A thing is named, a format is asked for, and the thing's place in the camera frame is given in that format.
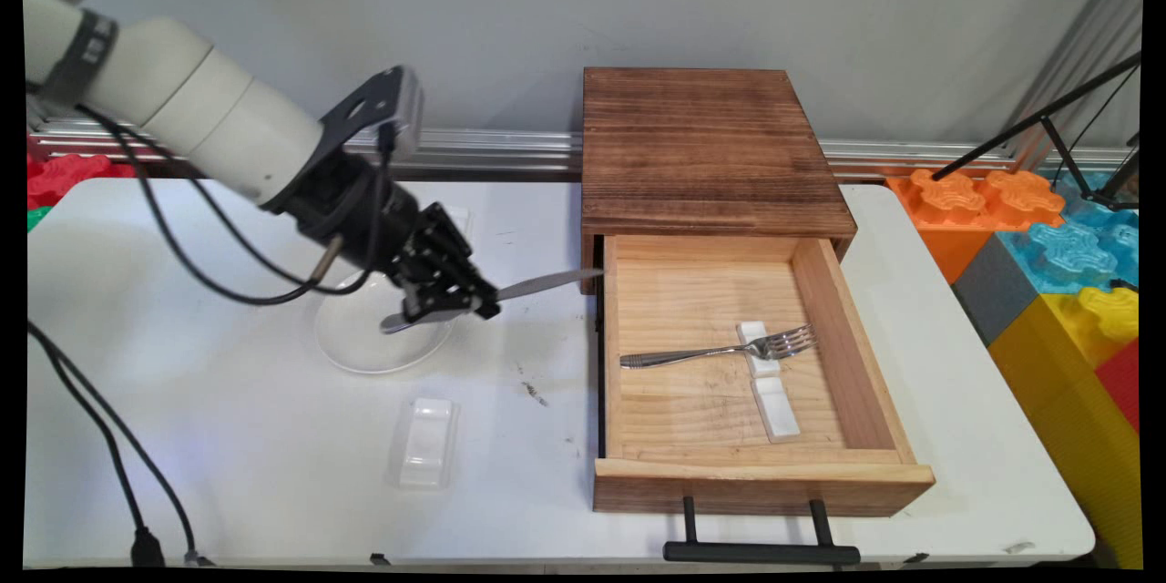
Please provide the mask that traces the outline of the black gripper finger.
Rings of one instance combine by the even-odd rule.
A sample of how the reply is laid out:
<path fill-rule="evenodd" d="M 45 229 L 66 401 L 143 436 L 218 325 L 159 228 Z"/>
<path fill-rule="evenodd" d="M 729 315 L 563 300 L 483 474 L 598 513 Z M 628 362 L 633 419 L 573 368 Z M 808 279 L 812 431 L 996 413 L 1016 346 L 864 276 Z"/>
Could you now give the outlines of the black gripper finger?
<path fill-rule="evenodd" d="M 405 295 L 394 324 L 444 322 L 480 310 L 480 276 L 470 260 L 395 260 L 392 281 Z"/>
<path fill-rule="evenodd" d="M 422 210 L 422 260 L 470 260 L 472 248 L 455 225 L 454 218 L 437 202 Z M 491 319 L 501 311 L 498 289 L 480 272 L 480 310 L 475 312 Z"/>

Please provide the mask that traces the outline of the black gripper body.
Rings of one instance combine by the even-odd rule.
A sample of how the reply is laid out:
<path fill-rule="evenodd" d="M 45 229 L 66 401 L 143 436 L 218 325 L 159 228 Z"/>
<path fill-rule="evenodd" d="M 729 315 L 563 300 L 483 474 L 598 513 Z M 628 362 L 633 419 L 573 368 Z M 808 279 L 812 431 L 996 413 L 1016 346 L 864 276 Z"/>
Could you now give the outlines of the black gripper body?
<path fill-rule="evenodd" d="M 326 246 L 343 238 L 338 259 L 358 269 L 408 281 L 437 281 L 437 248 L 424 241 L 436 204 L 422 205 L 368 159 L 333 152 L 319 167 L 262 205 L 289 215 L 303 237 Z"/>

